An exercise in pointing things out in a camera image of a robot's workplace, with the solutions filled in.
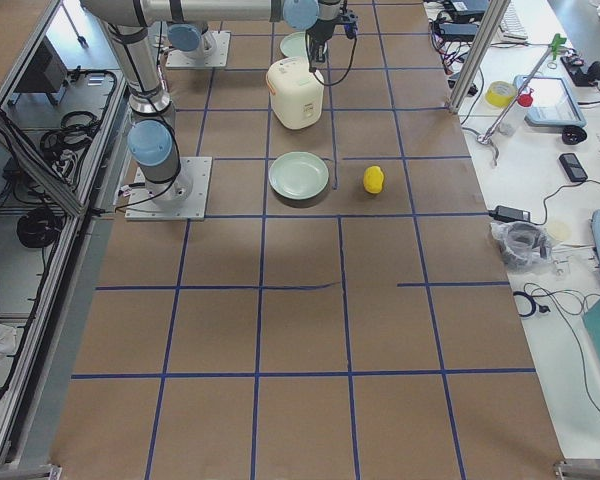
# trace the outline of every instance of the tablet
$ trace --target tablet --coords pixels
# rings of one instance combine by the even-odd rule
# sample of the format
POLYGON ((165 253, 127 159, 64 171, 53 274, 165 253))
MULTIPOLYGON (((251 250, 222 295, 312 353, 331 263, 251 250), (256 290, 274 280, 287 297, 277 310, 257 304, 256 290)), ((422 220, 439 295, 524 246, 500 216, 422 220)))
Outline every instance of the tablet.
MULTIPOLYGON (((518 75, 515 78, 516 87, 519 88, 525 78, 526 76, 518 75)), ((529 82, 529 87, 533 89, 533 105, 527 112, 529 124, 554 127, 584 127, 587 124, 564 78, 534 77, 529 82)))

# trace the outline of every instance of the smartphone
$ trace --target smartphone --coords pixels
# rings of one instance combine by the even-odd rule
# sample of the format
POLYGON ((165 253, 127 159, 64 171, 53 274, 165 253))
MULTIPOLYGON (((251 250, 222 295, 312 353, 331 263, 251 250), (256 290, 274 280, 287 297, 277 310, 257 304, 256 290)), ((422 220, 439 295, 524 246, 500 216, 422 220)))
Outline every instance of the smartphone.
POLYGON ((589 178, 575 153, 563 153, 558 158, 562 164, 562 168, 564 168, 569 180, 572 182, 582 183, 589 178))

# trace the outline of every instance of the gray floor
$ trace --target gray floor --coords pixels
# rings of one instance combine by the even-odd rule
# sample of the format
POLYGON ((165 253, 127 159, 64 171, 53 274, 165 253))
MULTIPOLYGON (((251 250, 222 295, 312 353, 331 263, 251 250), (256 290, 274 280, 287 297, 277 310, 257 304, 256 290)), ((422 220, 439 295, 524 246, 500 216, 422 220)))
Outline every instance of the gray floor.
POLYGON ((600 18, 597 8, 589 0, 548 1, 567 37, 585 61, 600 61, 600 18))

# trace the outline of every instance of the black box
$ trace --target black box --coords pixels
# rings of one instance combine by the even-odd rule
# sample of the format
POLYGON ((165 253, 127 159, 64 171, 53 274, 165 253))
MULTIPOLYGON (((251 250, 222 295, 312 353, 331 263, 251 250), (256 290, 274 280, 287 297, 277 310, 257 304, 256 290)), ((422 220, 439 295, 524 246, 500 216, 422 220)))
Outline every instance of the black box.
POLYGON ((442 6, 454 23, 472 23, 482 20, 489 0, 444 0, 442 6))
POLYGON ((433 23, 433 31, 445 42, 472 42, 478 26, 472 23, 433 23))

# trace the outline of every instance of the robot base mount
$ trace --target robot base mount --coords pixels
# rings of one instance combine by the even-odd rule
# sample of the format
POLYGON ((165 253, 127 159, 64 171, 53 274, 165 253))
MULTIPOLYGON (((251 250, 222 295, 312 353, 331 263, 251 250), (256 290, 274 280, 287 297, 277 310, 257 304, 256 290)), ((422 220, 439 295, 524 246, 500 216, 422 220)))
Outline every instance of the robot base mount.
MULTIPOLYGON (((181 157, 182 170, 193 180, 191 193, 182 201, 157 204, 149 198, 145 188, 133 190, 129 203, 143 202, 126 210, 127 220, 204 220, 207 208, 207 193, 211 178, 211 157, 181 157)), ((144 182, 142 171, 138 168, 134 182, 144 182)))

